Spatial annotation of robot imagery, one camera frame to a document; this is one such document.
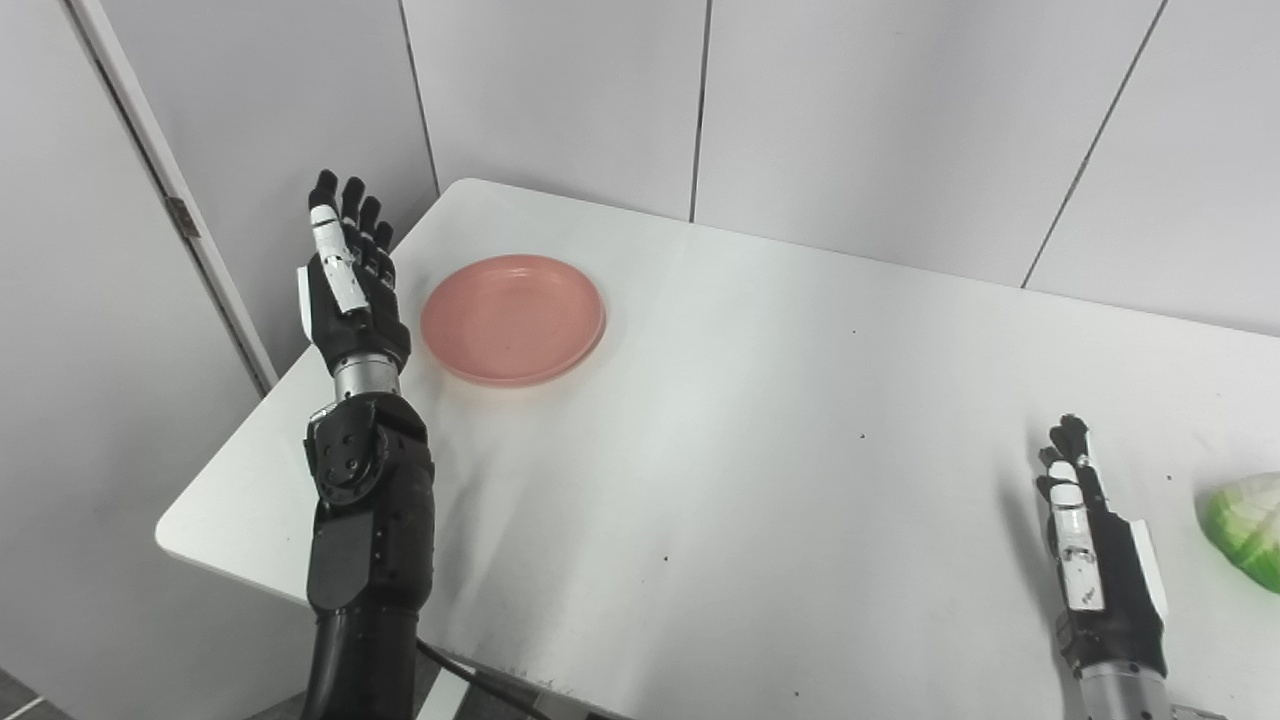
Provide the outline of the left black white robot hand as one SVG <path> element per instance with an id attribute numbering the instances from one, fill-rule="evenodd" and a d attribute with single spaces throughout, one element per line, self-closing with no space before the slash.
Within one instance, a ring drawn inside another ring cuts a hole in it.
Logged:
<path id="1" fill-rule="evenodd" d="M 303 332 L 330 373 L 357 355 L 374 355 L 402 372 L 411 355 L 401 320 L 397 269 L 390 258 L 394 229 L 381 202 L 356 176 L 344 183 L 320 170 L 308 193 L 315 254 L 300 270 Z"/>

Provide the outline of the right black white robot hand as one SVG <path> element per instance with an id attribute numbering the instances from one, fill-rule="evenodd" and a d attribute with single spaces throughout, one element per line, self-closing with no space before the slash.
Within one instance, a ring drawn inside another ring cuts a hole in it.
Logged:
<path id="1" fill-rule="evenodd" d="M 1091 451 L 1089 427 L 1064 414 L 1038 452 L 1036 489 L 1047 509 L 1046 542 L 1064 611 L 1055 633 L 1071 673 L 1098 664 L 1169 675 L 1164 652 L 1169 611 L 1143 521 L 1115 512 Z"/>

